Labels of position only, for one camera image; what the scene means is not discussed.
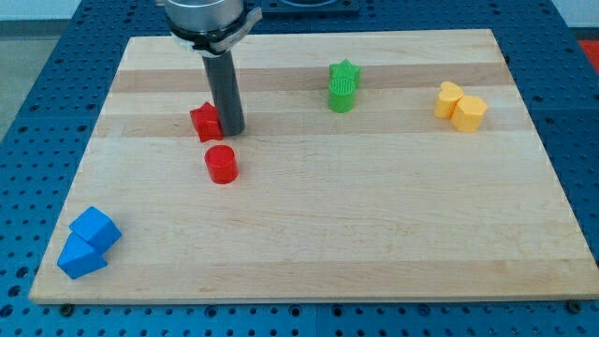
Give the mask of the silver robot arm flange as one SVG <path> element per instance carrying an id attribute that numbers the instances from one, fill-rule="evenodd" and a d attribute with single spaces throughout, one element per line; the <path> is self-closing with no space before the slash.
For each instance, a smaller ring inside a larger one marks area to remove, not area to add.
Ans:
<path id="1" fill-rule="evenodd" d="M 261 8 L 243 0 L 165 0 L 164 7 L 172 37 L 211 58 L 229 52 L 262 19 Z"/>

